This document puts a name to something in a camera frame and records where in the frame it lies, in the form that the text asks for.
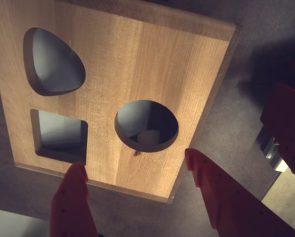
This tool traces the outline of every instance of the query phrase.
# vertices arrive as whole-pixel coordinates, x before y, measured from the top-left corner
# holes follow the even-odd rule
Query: wood grain
[[[167,202],[184,149],[203,126],[199,121],[208,98],[217,93],[236,26],[142,1],[110,0],[110,7],[99,0],[78,2],[89,5],[0,1],[0,92],[14,161],[19,167],[62,175],[69,163],[35,153],[30,110],[81,119],[88,123],[91,184]],[[59,36],[79,55],[86,71],[81,88],[50,97],[32,90],[23,37],[34,27]],[[176,116],[179,135],[169,148],[136,156],[118,138],[116,113],[134,100],[156,101]]]

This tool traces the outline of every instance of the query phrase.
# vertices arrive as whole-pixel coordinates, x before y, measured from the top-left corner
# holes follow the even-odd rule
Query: wooden block
[[[80,57],[80,88],[54,96],[32,89],[24,62],[32,28],[55,34]],[[30,112],[76,118],[88,124],[90,184],[171,202],[184,149],[201,133],[239,32],[235,24],[137,0],[0,0],[0,92],[16,166],[63,176],[70,163],[36,154]],[[120,140],[116,114],[136,100],[174,114],[179,133],[171,146],[138,153]]]

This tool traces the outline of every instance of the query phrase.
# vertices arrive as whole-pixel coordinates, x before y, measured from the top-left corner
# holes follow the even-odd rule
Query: wooden shape sorter board
[[[24,36],[45,29],[80,57],[85,81],[42,96],[28,81]],[[184,172],[184,149],[199,137],[239,38],[213,18],[139,0],[0,0],[0,93],[15,165],[62,176],[70,163],[36,154],[31,110],[88,124],[89,183],[170,203]],[[114,127],[126,103],[151,100],[176,117],[175,142],[137,153]]]

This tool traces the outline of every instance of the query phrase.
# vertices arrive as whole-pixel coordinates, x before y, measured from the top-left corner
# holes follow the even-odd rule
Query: dark spot on wood
[[[141,152],[140,151],[135,151],[134,152],[134,156],[136,157],[136,156],[139,156],[141,154]]]

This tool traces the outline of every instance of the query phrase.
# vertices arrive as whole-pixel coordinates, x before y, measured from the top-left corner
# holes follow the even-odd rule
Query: square hole
[[[88,124],[85,121],[41,110],[30,112],[38,156],[86,164]]]

